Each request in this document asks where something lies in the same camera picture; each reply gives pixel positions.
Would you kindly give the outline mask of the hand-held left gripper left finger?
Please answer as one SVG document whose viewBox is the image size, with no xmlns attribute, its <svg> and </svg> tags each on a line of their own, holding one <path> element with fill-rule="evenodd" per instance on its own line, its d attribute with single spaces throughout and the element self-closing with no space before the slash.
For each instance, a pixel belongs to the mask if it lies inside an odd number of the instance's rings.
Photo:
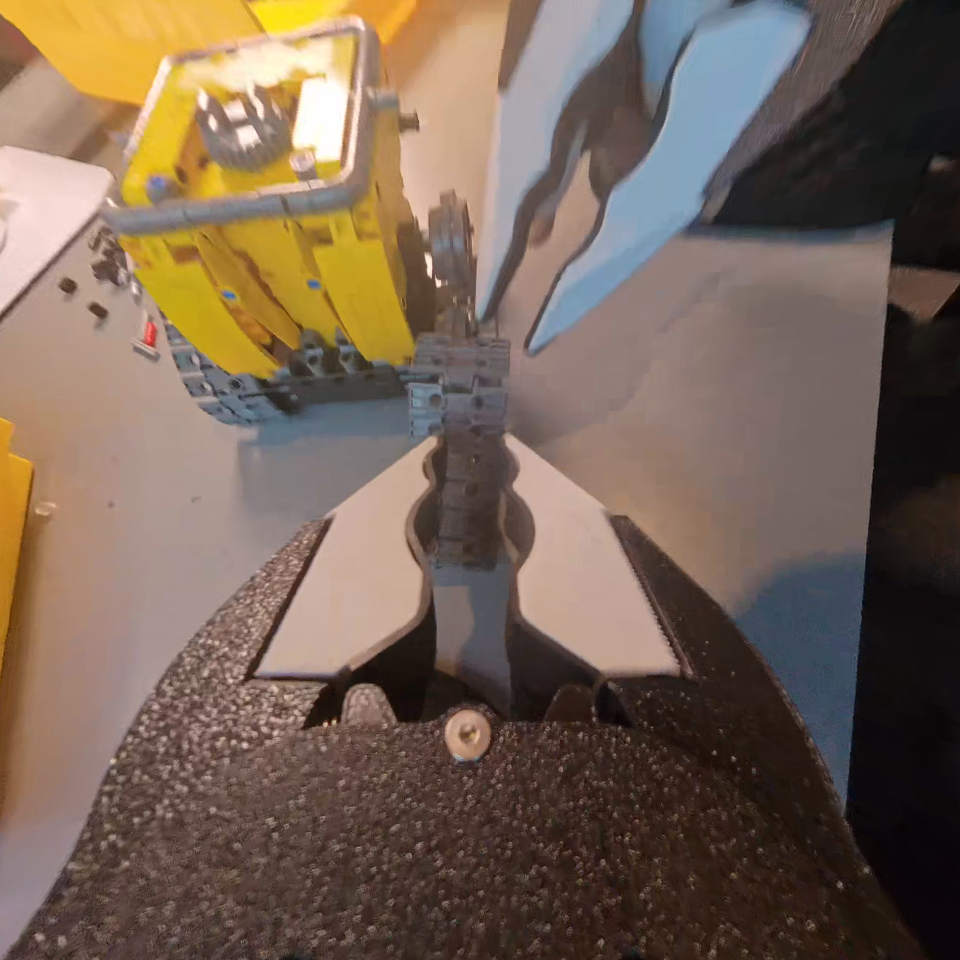
<svg viewBox="0 0 960 960">
<path fill-rule="evenodd" d="M 432 577 L 417 518 L 436 492 L 439 446 L 426 438 L 325 516 L 254 678 L 331 681 L 424 621 Z"/>
</svg>

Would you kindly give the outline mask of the yellow toy brick bulldozer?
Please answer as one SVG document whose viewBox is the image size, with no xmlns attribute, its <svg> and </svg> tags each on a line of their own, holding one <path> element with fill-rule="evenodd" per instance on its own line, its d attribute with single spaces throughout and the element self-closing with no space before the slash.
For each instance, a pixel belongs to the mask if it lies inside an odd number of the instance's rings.
<svg viewBox="0 0 960 960">
<path fill-rule="evenodd" d="M 102 218 L 222 425 L 401 397 L 475 330 L 474 229 L 405 194 L 402 109 L 356 16 L 162 59 Z"/>
</svg>

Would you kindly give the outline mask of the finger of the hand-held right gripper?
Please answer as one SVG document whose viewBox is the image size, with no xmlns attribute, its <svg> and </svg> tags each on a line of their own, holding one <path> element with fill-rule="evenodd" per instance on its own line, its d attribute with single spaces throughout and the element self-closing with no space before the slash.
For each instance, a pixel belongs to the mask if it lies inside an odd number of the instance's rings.
<svg viewBox="0 0 960 960">
<path fill-rule="evenodd" d="M 703 17 L 680 47 L 642 161 L 614 186 L 558 272 L 525 342 L 536 355 L 571 330 L 700 214 L 714 172 L 798 57 L 810 15 L 748 2 Z"/>
<path fill-rule="evenodd" d="M 637 77 L 638 3 L 510 2 L 486 174 L 476 310 L 501 303 L 553 232 L 582 154 Z"/>
</svg>

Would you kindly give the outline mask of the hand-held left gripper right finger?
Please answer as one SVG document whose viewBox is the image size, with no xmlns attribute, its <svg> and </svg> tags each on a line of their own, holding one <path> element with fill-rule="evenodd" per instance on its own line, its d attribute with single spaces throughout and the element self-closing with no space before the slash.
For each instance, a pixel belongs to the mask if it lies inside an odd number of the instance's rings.
<svg viewBox="0 0 960 960">
<path fill-rule="evenodd" d="M 514 436 L 504 532 L 518 553 L 521 618 L 547 641 L 611 679 L 682 675 L 604 505 Z"/>
</svg>

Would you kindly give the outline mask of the pile of small brick pins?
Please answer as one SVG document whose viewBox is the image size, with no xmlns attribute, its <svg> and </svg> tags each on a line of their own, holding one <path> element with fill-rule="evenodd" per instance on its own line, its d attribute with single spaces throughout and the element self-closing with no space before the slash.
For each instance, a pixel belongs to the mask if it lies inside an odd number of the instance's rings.
<svg viewBox="0 0 960 960">
<path fill-rule="evenodd" d="M 85 260 L 54 280 L 58 306 L 96 338 L 119 337 L 151 364 L 162 358 L 160 307 L 138 277 L 134 259 L 102 223 L 82 238 Z"/>
</svg>

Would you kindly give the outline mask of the yellow storage bin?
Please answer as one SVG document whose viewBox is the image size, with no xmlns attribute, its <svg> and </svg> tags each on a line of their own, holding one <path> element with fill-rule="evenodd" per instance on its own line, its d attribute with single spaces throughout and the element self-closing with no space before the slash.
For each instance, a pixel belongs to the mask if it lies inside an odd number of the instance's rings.
<svg viewBox="0 0 960 960">
<path fill-rule="evenodd" d="M 263 33 L 244 1 L 3 1 L 1 14 L 76 90 L 132 105 L 164 58 Z"/>
<path fill-rule="evenodd" d="M 356 17 L 390 45 L 414 17 L 419 1 L 249 1 L 247 6 L 265 32 L 289 33 L 317 23 Z"/>
<path fill-rule="evenodd" d="M 34 463 L 12 448 L 14 424 L 1 419 L 1 664 L 6 661 L 18 572 L 35 480 Z"/>
</svg>

